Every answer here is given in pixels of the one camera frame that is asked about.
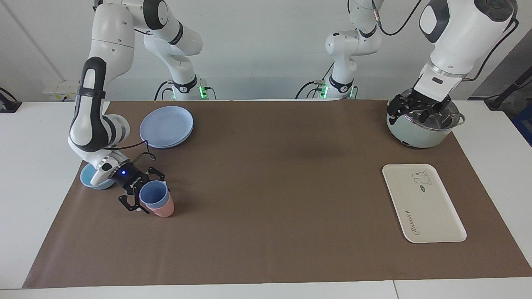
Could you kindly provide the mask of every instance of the power outlet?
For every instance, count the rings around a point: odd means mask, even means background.
[[[51,102],[72,102],[76,99],[77,82],[58,82],[43,90]]]

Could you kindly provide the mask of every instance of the cooking pot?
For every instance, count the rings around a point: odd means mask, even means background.
[[[421,123],[419,116],[423,110],[415,110],[400,116],[394,125],[386,115],[386,123],[392,134],[406,146],[430,148],[440,144],[451,131],[465,123],[465,116],[458,111],[453,102],[439,113],[431,115]]]

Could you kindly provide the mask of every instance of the white table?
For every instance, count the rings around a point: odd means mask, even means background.
[[[532,148],[501,112],[457,102],[467,123],[455,130],[469,161],[532,264]],[[20,288],[80,158],[66,143],[72,103],[25,103],[0,114],[0,288]],[[0,290],[1,298],[530,298],[532,278],[323,284],[92,287]]]

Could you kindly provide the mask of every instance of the stacked cup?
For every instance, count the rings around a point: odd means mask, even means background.
[[[140,189],[140,201],[159,217],[170,217],[174,211],[174,204],[168,187],[161,181],[150,181]]]

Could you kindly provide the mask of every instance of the blue bowl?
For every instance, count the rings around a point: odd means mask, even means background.
[[[114,185],[113,180],[107,180],[99,184],[98,186],[93,186],[90,183],[90,180],[92,180],[95,173],[96,173],[96,169],[94,169],[94,167],[91,164],[87,164],[87,166],[85,166],[83,170],[81,171],[79,175],[79,180],[81,181],[83,185],[85,185],[85,187],[89,187],[94,190],[105,190]]]
[[[153,148],[171,148],[184,142],[193,127],[194,118],[188,110],[167,106],[146,116],[140,124],[140,137]]]

